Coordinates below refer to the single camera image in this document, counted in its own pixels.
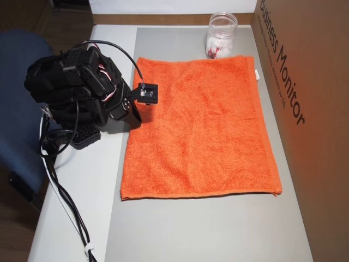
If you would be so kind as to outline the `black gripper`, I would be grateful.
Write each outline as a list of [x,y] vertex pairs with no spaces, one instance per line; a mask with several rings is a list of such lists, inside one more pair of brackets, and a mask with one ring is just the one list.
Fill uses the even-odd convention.
[[129,86],[124,79],[121,79],[116,92],[106,102],[105,110],[113,120],[123,121],[128,124],[129,128],[139,128],[142,123],[141,116],[134,101],[129,100],[129,93]]

